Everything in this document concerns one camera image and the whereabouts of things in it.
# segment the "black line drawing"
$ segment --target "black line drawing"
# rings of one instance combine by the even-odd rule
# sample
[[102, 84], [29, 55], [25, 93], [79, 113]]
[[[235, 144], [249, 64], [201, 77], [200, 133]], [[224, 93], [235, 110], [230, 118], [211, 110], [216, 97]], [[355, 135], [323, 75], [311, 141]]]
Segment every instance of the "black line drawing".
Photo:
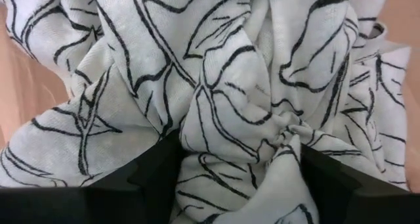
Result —
[[406, 143], [406, 140], [405, 140], [405, 139], [399, 138], [399, 137], [394, 136], [394, 135], [387, 135], [387, 134], [385, 134], [385, 133], [379, 133], [379, 135], [382, 135], [382, 136], [385, 136], [385, 137], [387, 137], [387, 138], [390, 138], [390, 139], [394, 139], [394, 140], [400, 141], [401, 143], [404, 143], [404, 144]]
[[289, 99], [282, 99], [282, 100], [280, 100], [279, 102], [275, 102], [275, 103], [272, 103], [271, 104], [271, 107], [273, 107], [273, 108], [277, 108], [277, 107], [279, 107], [281, 104], [283, 104], [283, 103], [286, 103], [286, 104], [288, 104], [290, 107], [291, 107], [291, 109], [292, 109], [292, 111], [294, 111], [294, 113], [297, 115], [297, 116], [302, 116], [303, 115], [303, 111], [302, 110], [297, 110], [295, 107], [294, 107], [294, 105], [289, 101]]
[[[226, 16], [223, 13], [223, 7], [226, 5], [239, 5], [239, 1], [246, 0], [222, 0], [218, 2], [209, 12], [207, 12], [203, 18], [198, 23], [196, 29], [191, 35], [191, 38], [188, 42], [184, 59], [186, 58], [203, 58], [206, 51], [208, 51], [208, 44], [206, 42], [218, 41], [219, 43], [224, 42], [224, 39], [227, 39], [228, 33], [226, 30], [231, 27], [236, 21], [240, 18], [246, 18], [250, 11], [239, 11], [235, 13], [234, 16]], [[210, 25], [214, 26], [214, 29], [211, 30], [202, 30], [202, 26]]]
[[[196, 86], [196, 81], [192, 78], [192, 76], [182, 67], [179, 59], [175, 56], [172, 48], [169, 46], [167, 40], [162, 36], [159, 28], [156, 26], [156, 24], [153, 21], [153, 18], [148, 10], [148, 3], [154, 3], [159, 6], [161, 6], [164, 10], [169, 12], [175, 12], [175, 13], [182, 13], [186, 10], [186, 8], [189, 6], [189, 4], [194, 0], [184, 0], [183, 1], [177, 1], [176, 3], [168, 3], [168, 0], [133, 0], [133, 3], [136, 7], [136, 12], [138, 14], [138, 17], [141, 19], [142, 23], [148, 30], [148, 34], [150, 37], [154, 40], [157, 48], [161, 51], [161, 53], [164, 55], [165, 58], [165, 64], [163, 65], [163, 68], [156, 74], [156, 75], [142, 75], [139, 78], [135, 79], [133, 77], [132, 71], [131, 71], [131, 61], [130, 61], [130, 55], [126, 43], [124, 40], [122, 40], [120, 34], [118, 33], [118, 30], [114, 26], [114, 23], [112, 22], [111, 18], [108, 16], [108, 14], [105, 12], [105, 10], [98, 5], [99, 12], [104, 17], [105, 22], [110, 27], [112, 33], [115, 35], [116, 39], [121, 45], [121, 48], [125, 54], [125, 63], [127, 67], [127, 78], [129, 80], [129, 84], [131, 86], [130, 91], [134, 98], [138, 98], [138, 89], [140, 86], [145, 83], [146, 81], [154, 81], [158, 83], [163, 84], [163, 88], [166, 88], [166, 81], [169, 77], [169, 75], [172, 72], [172, 68], [175, 69], [175, 72], [185, 81], [187, 82], [191, 87]], [[168, 98], [166, 90], [164, 90], [163, 95], [155, 95], [153, 97], [163, 97], [162, 101], [165, 103], [165, 109], [166, 109], [166, 115], [165, 119], [161, 120], [163, 124], [163, 129], [159, 131], [159, 133], [162, 136], [166, 136], [167, 132], [174, 126], [173, 125], [173, 119], [172, 115], [169, 111], [169, 105], [168, 105]]]
[[312, 215], [304, 204], [299, 204], [294, 210], [279, 218], [274, 224], [314, 224]]
[[185, 211], [186, 211], [187, 209], [190, 209], [190, 208], [195, 208], [195, 209], [198, 209], [198, 210], [203, 210], [203, 209], [204, 209], [204, 207], [200, 207], [200, 206], [195, 206], [195, 205], [191, 205], [191, 204], [189, 204], [189, 205], [185, 206], [182, 210], [180, 210], [180, 211], [177, 213], [177, 215], [175, 216], [175, 218], [174, 218], [174, 219], [176, 219], [177, 217], [179, 217], [181, 214], [185, 213]]
[[98, 115], [100, 98], [108, 84], [109, 74], [110, 68], [98, 80], [92, 95], [86, 95], [85, 92], [83, 92], [77, 112], [64, 110], [59, 107], [52, 109], [61, 114], [61, 116], [69, 117], [69, 120], [74, 122], [77, 133], [42, 125], [42, 123], [39, 123], [36, 118], [31, 121], [32, 125], [42, 131], [61, 133], [63, 135], [79, 138], [78, 167], [80, 173], [86, 176], [91, 176], [89, 173], [89, 163], [86, 153], [89, 137], [101, 135], [103, 133], [122, 133], [121, 130], [110, 125]]
[[319, 150], [328, 156], [361, 156], [362, 152], [359, 150]]
[[334, 106], [334, 104], [335, 104], [334, 116], [337, 114], [337, 109], [338, 109], [338, 105], [340, 101], [341, 87], [343, 86], [344, 78], [346, 77], [346, 74], [347, 74], [348, 58], [349, 56], [347, 55], [345, 60], [341, 64], [339, 71], [337, 72], [337, 79], [335, 80], [335, 83], [333, 85], [331, 98], [329, 100], [328, 107], [324, 114], [324, 118], [321, 122], [320, 127], [323, 127], [327, 123], [328, 119], [331, 117], [331, 110], [333, 110], [332, 107]]
[[8, 177], [10, 177], [13, 181], [17, 182], [18, 184], [29, 186], [29, 187], [41, 187], [36, 183], [27, 183], [20, 181], [17, 177], [14, 176], [9, 170], [12, 168], [18, 169], [21, 172], [24, 172], [29, 177], [34, 176], [40, 179], [40, 183], [43, 181], [49, 181], [49, 186], [52, 187], [67, 187], [68, 184], [62, 179], [58, 179], [54, 177], [54, 174], [44, 171], [42, 169], [36, 168], [28, 164], [27, 162], [23, 161], [19, 158], [9, 146], [7, 146], [4, 150], [0, 153], [0, 165], [5, 170]]
[[392, 90], [393, 87], [391, 87], [390, 85], [387, 85], [387, 83], [383, 80], [383, 77], [382, 77], [383, 67], [391, 67], [391, 68], [395, 68], [395, 69], [398, 69], [398, 70], [404, 70], [404, 71], [405, 71], [405, 69], [402, 68], [402, 67], [390, 64], [388, 62], [383, 62], [381, 55], [377, 56], [377, 59], [376, 59], [377, 85], [380, 85], [385, 90], [385, 92], [388, 94], [388, 96], [396, 104], [402, 106], [402, 108], [405, 108], [405, 106], [403, 104], [403, 101], [402, 101], [402, 96], [398, 95], [398, 93], [400, 92], [400, 88], [398, 87], [397, 90]]
[[400, 167], [400, 168], [404, 168], [405, 167], [404, 164], [397, 164], [395, 162], [391, 162], [391, 161], [386, 160], [386, 159], [385, 159], [385, 162], [388, 163], [388, 164], [390, 164], [390, 165], [392, 165], [392, 166], [396, 166], [396, 167]]
[[216, 218], [218, 218], [219, 216], [219, 213], [211, 214], [204, 221], [200, 221], [198, 224], [212, 224], [214, 221], [216, 221]]
[[[48, 0], [44, 5], [41, 5], [38, 9], [36, 9], [34, 13], [26, 20], [26, 23], [24, 24], [23, 29], [20, 30], [20, 34], [18, 34], [16, 31], [16, 26], [15, 26], [18, 8], [16, 6], [15, 0], [10, 0], [10, 1], [12, 3], [12, 8], [13, 8], [12, 24], [11, 26], [7, 26], [7, 31], [10, 35], [10, 38], [14, 40], [15, 42], [17, 42], [17, 44], [19, 44], [23, 48], [23, 50], [25, 50], [26, 54], [28, 54], [30, 57], [32, 57], [36, 61], [38, 61], [38, 59], [32, 53], [32, 46], [30, 45], [30, 37], [32, 36], [32, 30], [38, 25], [38, 23], [40, 23], [41, 21], [45, 19], [50, 18], [51, 15], [59, 14], [66, 17], [68, 22], [71, 24], [72, 28], [75, 31], [83, 32], [83, 36], [79, 40], [73, 43], [64, 45], [58, 50], [56, 50], [54, 54], [54, 58], [53, 58], [55, 64], [60, 65], [58, 63], [58, 59], [60, 58], [62, 53], [64, 53], [66, 50], [70, 50], [87, 41], [90, 41], [90, 44], [93, 44], [104, 35], [102, 32], [101, 25], [85, 26], [80, 23], [73, 22], [69, 18], [68, 14], [63, 10], [60, 4], [60, 0]], [[72, 10], [79, 11], [84, 14], [95, 15], [94, 12], [81, 9], [81, 8], [72, 8]], [[78, 63], [78, 62], [73, 62], [72, 59], [68, 59], [68, 58], [63, 59], [62, 62], [67, 62], [67, 70], [69, 71], [73, 70], [76, 67], [75, 63]]]
[[[288, 69], [288, 68], [290, 68], [291, 67], [291, 64], [292, 64], [292, 61], [293, 61], [293, 57], [294, 57], [294, 55], [295, 55], [295, 53], [296, 53], [296, 51], [299, 49], [299, 47], [303, 44], [303, 41], [304, 41], [304, 38], [305, 38], [305, 35], [306, 35], [306, 32], [307, 32], [307, 30], [308, 30], [308, 23], [309, 23], [309, 20], [310, 20], [310, 17], [312, 16], [312, 13], [315, 11], [315, 10], [317, 10], [317, 9], [321, 9], [321, 8], [324, 8], [324, 7], [327, 7], [327, 6], [329, 6], [329, 5], [334, 5], [334, 4], [339, 4], [339, 3], [342, 3], [342, 2], [344, 2], [344, 1], [347, 1], [347, 0], [317, 0], [314, 4], [312, 4], [312, 6], [309, 8], [309, 10], [308, 10], [308, 15], [307, 15], [307, 18], [306, 18], [306, 21], [305, 21], [305, 23], [304, 23], [304, 30], [303, 30], [303, 32], [302, 32], [302, 34], [301, 34], [301, 36], [300, 36], [300, 38], [298, 39], [298, 41], [296, 42], [296, 44], [294, 44], [294, 46], [293, 46], [293, 48], [292, 48], [292, 50], [291, 50], [291, 56], [290, 56], [290, 60], [289, 60], [289, 62], [287, 62], [287, 63], [285, 63], [285, 64], [282, 64], [281, 66], [280, 66], [280, 70], [279, 70], [279, 72], [278, 72], [278, 75], [279, 75], [279, 78], [280, 78], [280, 81], [284, 84], [284, 85], [287, 85], [287, 86], [290, 86], [290, 87], [302, 87], [302, 88], [305, 88], [305, 89], [308, 89], [311, 93], [319, 93], [319, 92], [322, 92], [323, 90], [325, 90], [326, 89], [326, 87], [330, 84], [330, 82], [326, 82], [325, 83], [325, 85], [323, 85], [323, 86], [321, 86], [321, 87], [311, 87], [307, 82], [303, 82], [303, 81], [290, 81], [290, 79], [289, 79], [289, 76], [285, 76], [285, 71]], [[310, 59], [310, 61], [309, 61], [309, 63], [308, 63], [308, 66], [305, 66], [305, 69], [306, 68], [308, 68], [308, 67], [310, 67], [310, 63], [316, 58], [316, 56], [317, 55], [319, 55], [321, 52], [322, 52], [322, 50], [328, 45], [328, 44], [330, 44], [331, 42], [332, 42], [332, 40], [337, 36], [337, 34], [340, 32], [340, 30], [341, 30], [341, 28], [343, 27], [343, 24], [341, 24], [336, 30], [335, 30], [335, 32], [333, 32], [333, 34], [330, 36], [330, 38], [329, 39], [327, 39], [326, 41], [325, 41], [325, 43], [319, 48], [319, 49], [317, 49], [315, 52], [314, 52], [314, 54], [312, 55], [312, 57], [311, 57], [311, 59]], [[345, 57], [344, 57], [344, 59], [341, 61], [341, 62], [345, 62], [346, 61], [346, 58], [347, 58], [348, 56], [346, 55]]]
[[196, 195], [189, 194], [189, 193], [187, 193], [187, 192], [183, 192], [183, 191], [181, 191], [181, 190], [178, 190], [178, 191], [177, 191], [177, 194], [179, 194], [179, 195], [181, 195], [181, 196], [185, 196], [185, 197], [192, 198], [192, 199], [197, 200], [197, 201], [200, 201], [200, 202], [203, 202], [204, 204], [207, 204], [207, 205], [209, 205], [209, 206], [212, 206], [212, 207], [214, 207], [214, 208], [217, 208], [218, 210], [223, 211], [223, 212], [228, 212], [228, 211], [229, 211], [229, 210], [227, 210], [226, 208], [223, 208], [223, 207], [221, 207], [221, 206], [219, 206], [219, 205], [213, 204], [213, 203], [212, 203], [212, 202], [210, 202], [210, 201], [207, 201], [207, 200], [205, 200], [205, 199], [203, 199], [203, 198], [200, 198], [200, 197], [198, 197], [198, 196], [196, 196]]

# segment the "white fabric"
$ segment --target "white fabric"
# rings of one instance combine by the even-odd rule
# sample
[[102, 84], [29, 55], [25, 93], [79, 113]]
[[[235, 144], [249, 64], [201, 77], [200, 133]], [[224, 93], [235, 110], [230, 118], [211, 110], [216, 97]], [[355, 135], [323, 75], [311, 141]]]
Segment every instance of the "white fabric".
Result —
[[385, 0], [3, 0], [73, 97], [19, 129], [0, 186], [88, 185], [174, 129], [173, 223], [317, 223], [301, 146], [406, 189]]

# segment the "leaf print fabric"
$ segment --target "leaf print fabric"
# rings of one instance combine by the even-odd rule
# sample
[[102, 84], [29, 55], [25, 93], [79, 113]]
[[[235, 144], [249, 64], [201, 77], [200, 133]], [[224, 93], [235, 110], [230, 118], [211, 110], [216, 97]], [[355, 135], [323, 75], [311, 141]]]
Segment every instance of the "leaf print fabric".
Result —
[[318, 223], [302, 146], [407, 188], [385, 0], [2, 2], [72, 97], [16, 132], [0, 187], [90, 185], [179, 129], [174, 224]]

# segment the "cloth wrinkle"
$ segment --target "cloth wrinkle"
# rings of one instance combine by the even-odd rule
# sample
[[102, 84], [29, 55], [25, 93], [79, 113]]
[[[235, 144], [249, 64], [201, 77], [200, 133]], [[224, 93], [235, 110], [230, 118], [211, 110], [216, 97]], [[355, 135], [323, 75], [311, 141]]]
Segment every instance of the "cloth wrinkle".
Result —
[[385, 0], [2, 2], [71, 99], [16, 132], [0, 187], [87, 186], [178, 130], [172, 224], [319, 223], [302, 146], [407, 188]]

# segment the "crumpled cloth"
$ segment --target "crumpled cloth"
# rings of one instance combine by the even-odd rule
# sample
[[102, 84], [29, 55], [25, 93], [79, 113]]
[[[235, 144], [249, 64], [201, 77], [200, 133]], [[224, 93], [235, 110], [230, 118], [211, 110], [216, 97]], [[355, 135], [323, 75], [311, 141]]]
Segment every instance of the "crumpled cloth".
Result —
[[385, 0], [2, 1], [72, 97], [1, 151], [1, 187], [89, 185], [180, 129], [173, 223], [317, 223], [302, 146], [406, 189]]

